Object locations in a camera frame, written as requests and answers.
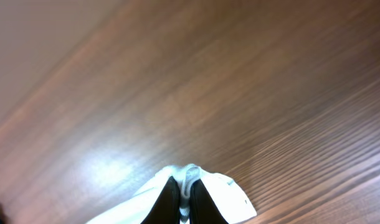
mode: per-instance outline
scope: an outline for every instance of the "white fabric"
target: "white fabric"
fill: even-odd
[[[189,197],[192,184],[201,179],[216,207],[229,224],[241,223],[257,215],[244,191],[228,176],[211,174],[201,167],[189,164],[184,167],[167,166],[143,185],[133,197],[87,224],[139,224],[152,209],[167,180],[173,176],[181,190],[181,223],[188,223]]]

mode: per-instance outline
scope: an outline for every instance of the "wood grain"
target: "wood grain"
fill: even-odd
[[[250,223],[380,223],[380,1],[125,2],[0,126],[0,201],[85,223],[190,162]]]

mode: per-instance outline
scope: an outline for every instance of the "crumpled white cloth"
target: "crumpled white cloth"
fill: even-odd
[[[192,184],[201,179],[221,215],[230,224],[241,223],[257,216],[244,191],[230,177],[211,174],[201,167],[167,166],[135,192],[131,199],[91,219],[87,224],[139,224],[151,211],[168,179],[173,176],[181,190],[181,223],[188,223],[189,198]]]

